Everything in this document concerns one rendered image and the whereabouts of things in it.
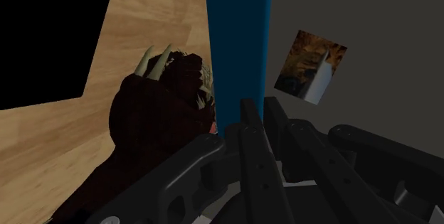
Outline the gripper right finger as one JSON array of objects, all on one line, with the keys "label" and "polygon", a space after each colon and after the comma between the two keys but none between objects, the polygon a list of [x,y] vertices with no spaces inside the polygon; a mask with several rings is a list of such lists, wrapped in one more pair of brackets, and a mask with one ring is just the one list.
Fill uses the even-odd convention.
[{"label": "gripper right finger", "polygon": [[313,178],[340,224],[428,224],[444,210],[444,159],[347,124],[323,134],[276,97],[263,112],[285,177]]}]

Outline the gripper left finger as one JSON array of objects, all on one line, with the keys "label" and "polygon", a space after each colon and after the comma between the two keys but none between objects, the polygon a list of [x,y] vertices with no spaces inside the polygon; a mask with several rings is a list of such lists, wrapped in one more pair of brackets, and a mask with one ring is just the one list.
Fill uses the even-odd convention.
[{"label": "gripper left finger", "polygon": [[210,224],[295,224],[254,101],[240,101],[224,138],[197,137],[93,213],[85,224],[192,224],[240,182]]}]

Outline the dark brown horned creature figure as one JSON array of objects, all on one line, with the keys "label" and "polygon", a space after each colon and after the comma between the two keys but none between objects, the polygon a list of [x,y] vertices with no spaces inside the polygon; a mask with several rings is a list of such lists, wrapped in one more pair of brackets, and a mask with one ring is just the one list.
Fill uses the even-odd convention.
[{"label": "dark brown horned creature figure", "polygon": [[88,217],[200,134],[214,122],[206,96],[202,58],[167,47],[148,49],[121,83],[110,108],[115,145],[51,216],[48,224],[84,224]]}]

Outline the dark blue upright panel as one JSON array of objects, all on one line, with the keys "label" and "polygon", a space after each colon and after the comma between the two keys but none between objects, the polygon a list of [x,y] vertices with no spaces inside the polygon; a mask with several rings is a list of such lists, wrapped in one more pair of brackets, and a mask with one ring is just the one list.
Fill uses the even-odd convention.
[{"label": "dark blue upright panel", "polygon": [[240,102],[263,108],[271,0],[206,0],[218,135],[241,120]]}]

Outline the brown wall picture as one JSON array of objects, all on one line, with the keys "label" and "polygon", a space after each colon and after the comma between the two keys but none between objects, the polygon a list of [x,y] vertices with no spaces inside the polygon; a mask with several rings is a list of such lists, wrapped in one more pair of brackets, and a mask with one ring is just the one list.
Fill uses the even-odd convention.
[{"label": "brown wall picture", "polygon": [[319,104],[346,51],[346,46],[298,31],[274,88]]}]

